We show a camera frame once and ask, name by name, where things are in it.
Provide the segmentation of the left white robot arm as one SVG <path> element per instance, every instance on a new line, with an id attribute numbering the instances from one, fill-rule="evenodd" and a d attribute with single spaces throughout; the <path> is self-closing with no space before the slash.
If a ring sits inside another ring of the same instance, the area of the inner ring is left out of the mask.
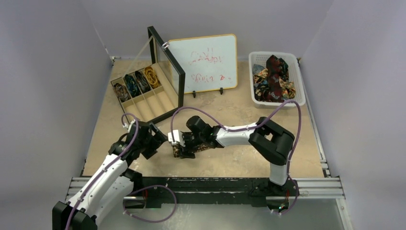
<path id="1" fill-rule="evenodd" d="M 140 155 L 151 158 L 168 140 L 153 123 L 135 122 L 113 143 L 96 173 L 66 202 L 52 209 L 54 230 L 96 230 L 126 195 L 137 196 L 143 176 L 129 168 Z"/>

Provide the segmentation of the brown floral black tie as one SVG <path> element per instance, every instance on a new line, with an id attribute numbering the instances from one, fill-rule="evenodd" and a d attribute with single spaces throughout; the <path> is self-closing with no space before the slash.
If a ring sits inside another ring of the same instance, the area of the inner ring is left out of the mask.
<path id="1" fill-rule="evenodd" d="M 194 151 L 195 154 L 197 152 L 201 152 L 204 150 L 208 150 L 208 149 L 215 149 L 217 146 L 216 145 L 206 145 L 204 143 L 202 144 L 185 144 L 185 146 L 177 143 L 177 144 L 172 144 L 172 151 L 173 151 L 173 155 L 175 158 L 179 158 L 177 153 L 178 150 L 189 150 L 189 151 Z"/>

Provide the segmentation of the white plastic basket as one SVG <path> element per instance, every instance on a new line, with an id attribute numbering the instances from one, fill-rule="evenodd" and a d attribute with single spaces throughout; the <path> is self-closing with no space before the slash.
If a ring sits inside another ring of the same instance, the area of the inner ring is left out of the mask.
<path id="1" fill-rule="evenodd" d="M 257 108 L 276 108 L 287 100 L 305 105 L 305 92 L 295 55 L 256 51 L 248 57 L 251 98 Z"/>

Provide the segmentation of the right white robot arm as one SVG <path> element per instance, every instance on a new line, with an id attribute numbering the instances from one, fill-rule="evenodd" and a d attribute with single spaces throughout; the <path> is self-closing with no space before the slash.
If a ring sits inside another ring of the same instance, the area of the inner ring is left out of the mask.
<path id="1" fill-rule="evenodd" d="M 174 129 L 168 133 L 175 157 L 194 159 L 197 152 L 207 149 L 250 145 L 270 163 L 270 191 L 280 195 L 287 190 L 288 161 L 295 141 L 287 129 L 266 117 L 245 126 L 211 126 L 195 115 L 186 126 L 188 132 Z"/>

